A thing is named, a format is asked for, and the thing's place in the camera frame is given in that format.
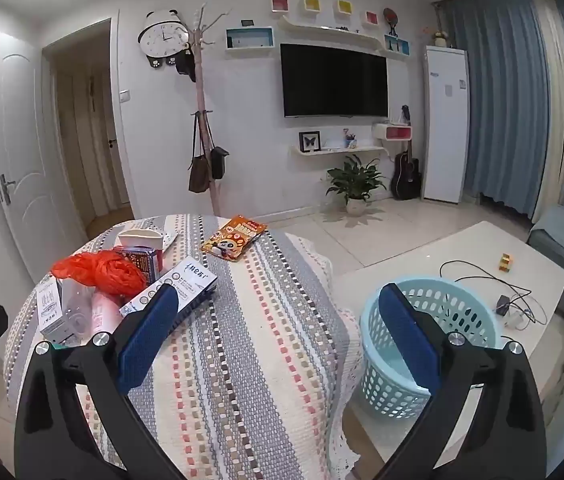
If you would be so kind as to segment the white small box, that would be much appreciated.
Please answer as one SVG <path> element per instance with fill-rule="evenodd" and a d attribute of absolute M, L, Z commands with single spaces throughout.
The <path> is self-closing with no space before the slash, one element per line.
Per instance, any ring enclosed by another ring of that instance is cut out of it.
<path fill-rule="evenodd" d="M 47 276 L 36 286 L 38 328 L 56 346 L 80 346 L 91 334 L 94 288 Z"/>

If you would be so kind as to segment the light blue plastic basket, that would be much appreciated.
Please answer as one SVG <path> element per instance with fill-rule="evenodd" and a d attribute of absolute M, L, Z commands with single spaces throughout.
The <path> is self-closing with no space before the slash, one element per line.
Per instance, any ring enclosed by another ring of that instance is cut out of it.
<path fill-rule="evenodd" d="M 500 348 L 500 323 L 474 292 L 444 278 L 409 276 L 396 281 L 412 307 L 431 315 L 443 332 L 459 332 L 474 346 Z M 360 328 L 366 368 L 361 391 L 380 416 L 412 419 L 419 416 L 430 394 L 416 384 L 392 335 L 381 318 L 378 297 L 368 299 Z"/>

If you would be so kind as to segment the pink white tube canister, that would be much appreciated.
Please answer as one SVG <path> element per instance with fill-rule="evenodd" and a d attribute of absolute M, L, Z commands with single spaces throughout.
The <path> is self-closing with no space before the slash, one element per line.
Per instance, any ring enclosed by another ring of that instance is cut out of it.
<path fill-rule="evenodd" d="M 101 332 L 114 333 L 122 322 L 119 308 L 120 302 L 117 296 L 96 290 L 91 300 L 91 335 Z"/>

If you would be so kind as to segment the orange plastic bag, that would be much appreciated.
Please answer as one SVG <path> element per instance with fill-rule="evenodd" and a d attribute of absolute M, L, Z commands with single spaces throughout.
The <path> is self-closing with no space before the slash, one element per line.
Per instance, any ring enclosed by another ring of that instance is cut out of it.
<path fill-rule="evenodd" d="M 51 274 L 60 280 L 70 278 L 112 296 L 132 298 L 148 286 L 141 270 L 121 252 L 80 252 L 55 263 Z"/>

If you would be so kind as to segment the purple small carton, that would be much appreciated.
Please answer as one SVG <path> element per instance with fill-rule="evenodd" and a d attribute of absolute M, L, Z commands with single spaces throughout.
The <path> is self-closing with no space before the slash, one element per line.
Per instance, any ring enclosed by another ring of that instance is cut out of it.
<path fill-rule="evenodd" d="M 115 252 L 119 252 L 131 261 L 144 275 L 148 284 L 156 282 L 163 272 L 163 251 L 151 247 L 142 246 L 116 246 Z"/>

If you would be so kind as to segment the white blue long box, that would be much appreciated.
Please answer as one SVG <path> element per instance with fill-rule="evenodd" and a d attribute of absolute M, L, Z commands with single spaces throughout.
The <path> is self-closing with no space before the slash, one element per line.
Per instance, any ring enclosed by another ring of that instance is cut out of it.
<path fill-rule="evenodd" d="M 162 285 L 169 285 L 177 292 L 178 312 L 193 309 L 214 290 L 217 277 L 206 266 L 192 257 L 186 257 L 166 271 L 155 283 L 139 295 L 127 301 L 120 309 L 122 316 L 143 310 Z"/>

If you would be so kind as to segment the orange panda snack packet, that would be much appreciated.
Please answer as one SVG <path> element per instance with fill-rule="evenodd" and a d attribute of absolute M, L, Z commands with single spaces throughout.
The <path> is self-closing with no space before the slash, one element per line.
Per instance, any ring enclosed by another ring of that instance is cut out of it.
<path fill-rule="evenodd" d="M 227 261 L 238 261 L 266 229 L 265 224 L 235 216 L 204 241 L 201 251 Z"/>

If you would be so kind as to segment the white open door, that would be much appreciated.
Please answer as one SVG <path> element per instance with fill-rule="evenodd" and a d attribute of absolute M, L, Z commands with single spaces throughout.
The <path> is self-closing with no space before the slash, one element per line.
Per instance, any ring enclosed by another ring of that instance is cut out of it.
<path fill-rule="evenodd" d="M 33 281 L 86 241 L 64 165 L 49 62 L 0 32 L 0 193 Z"/>

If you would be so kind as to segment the black charger adapter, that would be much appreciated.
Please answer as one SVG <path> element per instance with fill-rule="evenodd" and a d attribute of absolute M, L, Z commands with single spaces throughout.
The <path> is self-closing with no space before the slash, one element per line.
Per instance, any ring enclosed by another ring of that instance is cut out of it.
<path fill-rule="evenodd" d="M 496 303 L 496 315 L 506 316 L 510 309 L 511 299 L 508 296 L 501 295 Z"/>

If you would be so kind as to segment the black hanging pouch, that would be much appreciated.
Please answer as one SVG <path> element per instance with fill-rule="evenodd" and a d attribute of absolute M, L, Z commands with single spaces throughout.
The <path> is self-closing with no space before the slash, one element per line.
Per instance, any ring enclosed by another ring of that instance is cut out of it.
<path fill-rule="evenodd" d="M 204 123 L 209 137 L 209 157 L 212 178 L 214 180 L 221 180 L 226 173 L 226 158 L 229 156 L 229 152 L 215 143 L 214 137 L 212 136 L 212 129 L 210 128 L 207 110 L 204 111 Z"/>

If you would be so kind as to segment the green potted plant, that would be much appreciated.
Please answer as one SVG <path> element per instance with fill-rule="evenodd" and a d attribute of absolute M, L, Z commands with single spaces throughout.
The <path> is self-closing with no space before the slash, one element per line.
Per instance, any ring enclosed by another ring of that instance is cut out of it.
<path fill-rule="evenodd" d="M 363 162 L 358 155 L 347 155 L 343 166 L 328 170 L 328 177 L 329 187 L 325 194 L 342 196 L 345 209 L 352 217 L 364 214 L 375 190 L 387 190 L 377 158 Z"/>

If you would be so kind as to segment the blue curtain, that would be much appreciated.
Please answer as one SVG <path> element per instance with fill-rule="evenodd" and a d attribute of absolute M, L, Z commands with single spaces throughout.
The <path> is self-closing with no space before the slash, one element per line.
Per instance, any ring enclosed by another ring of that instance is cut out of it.
<path fill-rule="evenodd" d="M 564 0 L 555 1 L 564 20 Z M 442 30 L 468 57 L 465 188 L 532 220 L 549 130 L 547 61 L 534 0 L 442 0 L 436 10 Z"/>

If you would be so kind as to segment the black hanging hat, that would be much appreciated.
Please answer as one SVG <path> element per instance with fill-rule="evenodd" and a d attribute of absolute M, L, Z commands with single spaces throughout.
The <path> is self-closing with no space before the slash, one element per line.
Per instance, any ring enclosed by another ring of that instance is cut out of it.
<path fill-rule="evenodd" d="M 182 50 L 175 54 L 174 59 L 178 74 L 188 76 L 190 81 L 196 82 L 195 56 L 192 50 Z"/>

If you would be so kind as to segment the pink coat rack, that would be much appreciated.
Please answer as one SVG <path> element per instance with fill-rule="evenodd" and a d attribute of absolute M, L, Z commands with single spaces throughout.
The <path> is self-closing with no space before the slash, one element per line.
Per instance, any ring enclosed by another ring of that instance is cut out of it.
<path fill-rule="evenodd" d="M 208 25 L 204 24 L 204 14 L 206 10 L 207 3 L 204 2 L 200 10 L 196 12 L 196 21 L 193 28 L 190 30 L 190 47 L 194 55 L 195 63 L 195 88 L 196 88 L 196 104 L 197 104 L 197 116 L 200 118 L 198 122 L 198 132 L 201 135 L 201 144 L 203 148 L 203 153 L 206 158 L 208 166 L 208 176 L 209 176 L 209 197 L 212 203 L 212 213 L 216 217 L 221 217 L 220 209 L 220 198 L 218 188 L 215 179 L 212 177 L 212 158 L 210 157 L 210 152 L 212 151 L 212 142 L 210 142 L 209 128 L 207 125 L 207 106 L 205 100 L 205 90 L 204 90 L 204 74 L 203 74 L 203 47 L 212 46 L 213 41 L 206 41 L 204 39 L 204 33 L 214 26 L 219 20 L 224 16 L 229 14 L 229 11 L 222 12 L 216 16 Z"/>

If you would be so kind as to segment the panda wall clock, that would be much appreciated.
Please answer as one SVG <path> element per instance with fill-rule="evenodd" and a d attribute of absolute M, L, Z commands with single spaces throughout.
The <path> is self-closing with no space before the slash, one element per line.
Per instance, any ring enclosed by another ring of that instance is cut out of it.
<path fill-rule="evenodd" d="M 139 32 L 138 45 L 154 70 L 175 65 L 176 55 L 190 47 L 189 29 L 175 9 L 151 11 Z"/>

